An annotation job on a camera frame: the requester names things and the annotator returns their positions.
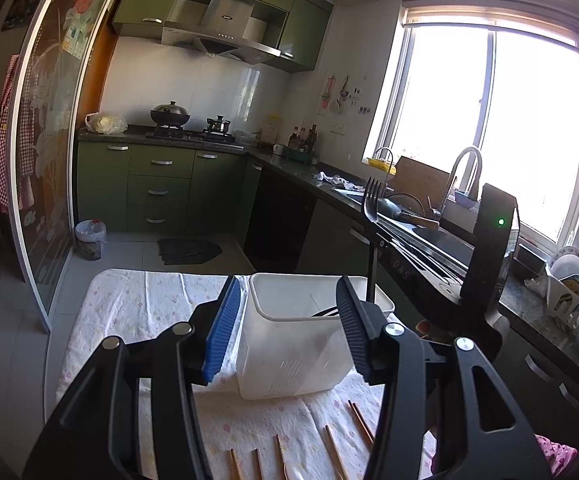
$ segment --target wooden cutting board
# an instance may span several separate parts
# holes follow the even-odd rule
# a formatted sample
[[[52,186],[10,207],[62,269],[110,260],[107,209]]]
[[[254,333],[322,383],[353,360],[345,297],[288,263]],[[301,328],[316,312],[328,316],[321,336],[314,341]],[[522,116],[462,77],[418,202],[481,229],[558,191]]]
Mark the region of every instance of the wooden cutting board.
[[[427,164],[402,156],[396,163],[396,174],[387,180],[387,185],[396,193],[414,195],[425,206],[429,207],[427,197],[434,208],[443,200],[443,192],[449,174]]]

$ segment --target floor mat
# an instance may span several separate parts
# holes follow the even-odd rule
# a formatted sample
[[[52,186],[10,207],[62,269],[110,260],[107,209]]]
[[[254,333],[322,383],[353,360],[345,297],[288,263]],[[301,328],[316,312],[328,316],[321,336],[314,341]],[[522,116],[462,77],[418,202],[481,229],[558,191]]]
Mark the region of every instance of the floor mat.
[[[158,254],[165,265],[204,264],[222,252],[219,245],[207,240],[190,238],[158,240]]]

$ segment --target granite countertop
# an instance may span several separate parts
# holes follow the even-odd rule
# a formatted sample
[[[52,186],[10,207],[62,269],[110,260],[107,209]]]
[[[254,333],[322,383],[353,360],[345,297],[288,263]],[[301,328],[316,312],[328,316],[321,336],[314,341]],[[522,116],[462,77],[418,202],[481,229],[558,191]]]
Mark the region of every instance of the granite countertop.
[[[211,142],[145,137],[144,133],[152,129],[146,126],[131,126],[127,132],[114,136],[92,134],[85,130],[79,133],[78,139],[177,146],[217,152],[227,152],[226,148],[229,148]],[[359,204],[336,192],[330,184],[316,180],[314,174],[319,171],[324,171],[329,175],[339,174],[350,182],[361,185],[364,183],[362,179],[326,164],[316,166],[302,164],[257,148],[247,148],[240,153],[255,158],[265,168],[285,176],[303,189],[314,193],[319,199],[352,220],[364,222]],[[544,298],[530,291],[521,280],[510,273],[499,305],[501,314],[509,319],[510,327],[579,385],[579,351],[573,346],[573,337],[557,327],[554,319],[546,313]]]

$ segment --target white tablecloth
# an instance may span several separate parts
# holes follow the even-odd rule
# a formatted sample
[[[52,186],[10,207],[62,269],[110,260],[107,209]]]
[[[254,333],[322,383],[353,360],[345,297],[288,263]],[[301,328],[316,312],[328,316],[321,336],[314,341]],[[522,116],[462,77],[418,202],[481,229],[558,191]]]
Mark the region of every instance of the white tablecloth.
[[[337,478],[325,447],[329,424],[343,456],[350,480],[362,479],[369,451],[349,411],[348,399],[359,404],[374,429],[380,412],[382,386],[367,386],[351,371],[333,390],[301,397],[244,400],[238,390],[236,356],[240,322],[248,295],[247,276],[238,276],[242,297],[236,325],[221,371],[209,386],[194,386],[194,398],[205,449],[216,479],[233,478],[229,450],[236,449],[245,478],[258,478],[253,450],[262,456],[266,479],[283,478],[274,444],[278,433],[285,459],[303,468],[311,480]],[[109,269],[90,283],[82,308],[67,343],[56,396],[60,399],[96,346],[108,335],[126,344],[159,335],[177,321],[188,320],[197,305],[215,300],[225,276],[201,276],[177,272],[144,272]],[[149,380],[143,380],[140,402],[140,438],[143,474],[157,478],[151,433]],[[436,442],[425,436],[421,478],[429,466]]]

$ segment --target white plastic basket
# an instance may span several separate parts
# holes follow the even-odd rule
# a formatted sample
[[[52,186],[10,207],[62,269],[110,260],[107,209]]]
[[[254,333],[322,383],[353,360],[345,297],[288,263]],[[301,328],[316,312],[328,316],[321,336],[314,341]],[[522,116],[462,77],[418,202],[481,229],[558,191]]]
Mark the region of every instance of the white plastic basket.
[[[547,271],[547,313],[559,319],[571,332],[576,332],[579,325],[579,295],[557,280]]]
[[[338,316],[311,317],[336,305],[340,276],[250,276],[236,374],[245,399],[270,399],[329,390],[353,365]],[[361,300],[367,278],[349,278]],[[394,303],[377,286],[375,303],[385,316]]]

